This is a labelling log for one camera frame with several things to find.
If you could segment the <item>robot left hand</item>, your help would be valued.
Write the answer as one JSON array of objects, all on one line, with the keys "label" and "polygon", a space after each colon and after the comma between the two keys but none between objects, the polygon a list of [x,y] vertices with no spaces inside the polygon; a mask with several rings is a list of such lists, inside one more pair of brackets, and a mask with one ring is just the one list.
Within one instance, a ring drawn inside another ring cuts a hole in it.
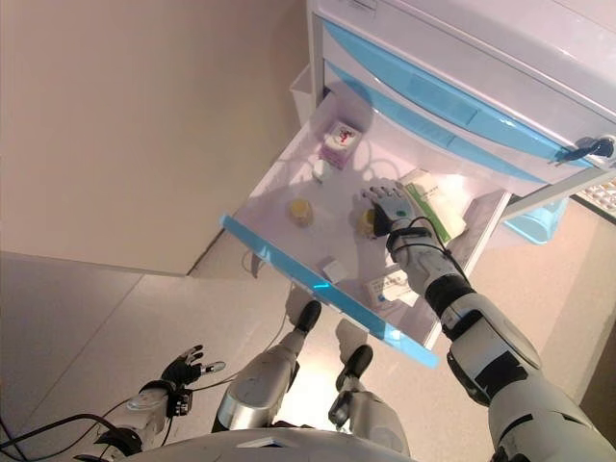
[{"label": "robot left hand", "polygon": [[203,345],[189,348],[165,367],[161,379],[179,388],[194,383],[203,375],[221,372],[225,369],[226,363],[223,361],[201,363],[203,356]]}]

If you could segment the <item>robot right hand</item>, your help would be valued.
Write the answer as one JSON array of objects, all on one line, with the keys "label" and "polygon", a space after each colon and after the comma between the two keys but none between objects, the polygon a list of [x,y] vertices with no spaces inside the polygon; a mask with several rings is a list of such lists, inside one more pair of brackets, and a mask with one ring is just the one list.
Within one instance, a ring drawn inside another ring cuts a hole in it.
[{"label": "robot right hand", "polygon": [[409,198],[393,180],[371,184],[361,190],[361,196],[372,205],[373,233],[377,238],[409,227],[416,217]]}]

